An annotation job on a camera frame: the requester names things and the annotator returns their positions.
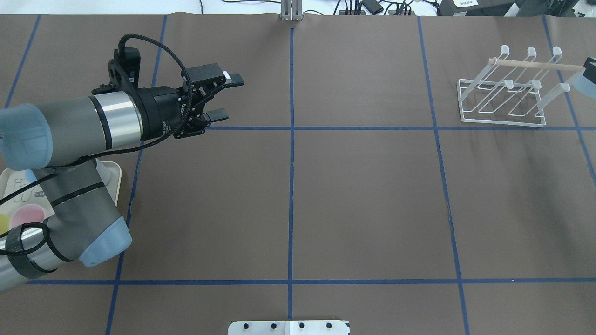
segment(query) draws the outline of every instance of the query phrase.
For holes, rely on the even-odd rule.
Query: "label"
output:
[[[456,7],[470,7],[478,5],[478,0],[453,0]]]

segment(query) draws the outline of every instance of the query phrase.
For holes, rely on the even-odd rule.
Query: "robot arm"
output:
[[[43,180],[55,212],[0,237],[0,293],[73,259],[94,266],[124,251],[132,239],[97,173],[97,157],[140,150],[170,135],[201,135],[211,123],[228,118],[224,109],[203,112],[205,104],[222,89],[244,84],[240,75],[229,75],[217,64],[181,65],[185,83],[180,88],[138,88],[140,63],[139,51],[125,48],[121,40],[108,63],[110,83],[92,95],[0,110],[0,150],[7,165],[31,169]],[[112,150],[155,138],[137,148]]]

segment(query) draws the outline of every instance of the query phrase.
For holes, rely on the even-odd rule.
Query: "brown table surface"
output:
[[[596,333],[595,101],[572,90],[530,129],[462,123],[456,95],[501,44],[583,64],[596,19],[278,19],[0,17],[0,108],[88,95],[125,33],[246,80],[208,104],[230,119],[204,135],[106,157],[123,169],[132,245],[0,296],[1,334],[289,318],[349,320],[352,334]],[[129,46],[142,86],[181,85],[167,54]]]

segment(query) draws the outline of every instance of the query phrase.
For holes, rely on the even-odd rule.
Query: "yellow circle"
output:
[[[10,218],[4,214],[0,214],[0,234],[3,232],[8,231],[8,223],[10,222]]]

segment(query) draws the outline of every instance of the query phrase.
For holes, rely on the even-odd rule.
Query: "sticker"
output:
[[[456,7],[470,7],[478,5],[478,0],[453,0]]]
[[[3,234],[5,232],[7,232],[8,229],[8,223],[10,222],[10,218],[7,217],[4,214],[0,214],[0,234]]]

